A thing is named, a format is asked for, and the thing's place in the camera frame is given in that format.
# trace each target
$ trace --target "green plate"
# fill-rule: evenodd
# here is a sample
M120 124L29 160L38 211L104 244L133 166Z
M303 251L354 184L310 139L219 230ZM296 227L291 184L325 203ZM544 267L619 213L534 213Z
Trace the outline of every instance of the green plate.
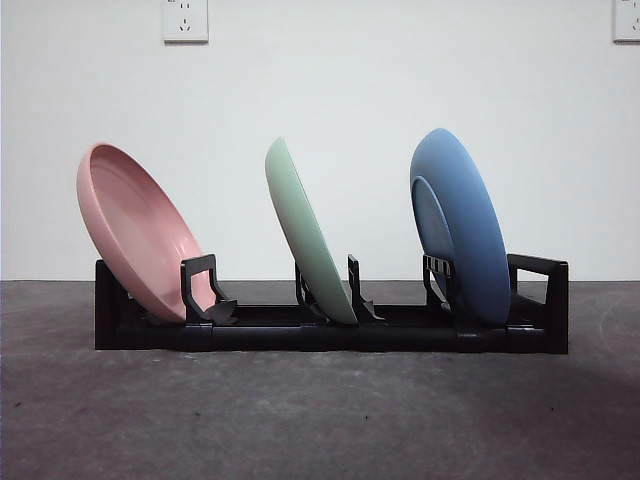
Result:
M318 305L331 320L358 323L282 138L271 145L265 161L265 172L280 226Z

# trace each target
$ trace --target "white wall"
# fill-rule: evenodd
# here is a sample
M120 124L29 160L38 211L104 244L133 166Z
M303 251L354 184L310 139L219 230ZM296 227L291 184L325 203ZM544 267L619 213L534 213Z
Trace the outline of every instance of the white wall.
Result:
M4 279L90 279L75 196L94 142L164 187L224 279L292 277L264 179L283 135L342 274L418 278L418 141L466 144L509 251L640 279L640 45L609 0L210 0L165 46L160 0L2 2Z

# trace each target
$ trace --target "wall socket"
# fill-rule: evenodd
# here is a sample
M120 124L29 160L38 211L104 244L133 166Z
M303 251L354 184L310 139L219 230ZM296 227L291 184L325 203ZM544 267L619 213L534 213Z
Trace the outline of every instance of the wall socket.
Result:
M640 42L640 0L613 0L613 41Z
M209 41L208 0L163 0L165 43Z

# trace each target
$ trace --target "blue plate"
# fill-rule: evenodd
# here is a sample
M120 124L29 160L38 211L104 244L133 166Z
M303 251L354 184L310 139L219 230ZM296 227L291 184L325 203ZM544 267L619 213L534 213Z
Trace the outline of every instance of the blue plate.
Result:
M457 302L485 323L509 316L509 267L500 225L473 160L450 132L437 129L411 162L411 200L424 252L454 262ZM436 276L444 291L443 278Z

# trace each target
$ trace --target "outlet cover plate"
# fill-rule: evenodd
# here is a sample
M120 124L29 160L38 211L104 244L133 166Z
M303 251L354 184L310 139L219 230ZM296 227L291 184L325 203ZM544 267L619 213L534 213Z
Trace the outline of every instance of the outlet cover plate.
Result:
M207 43L209 41L208 0L163 0L165 43Z
M640 42L640 0L613 0L613 41Z

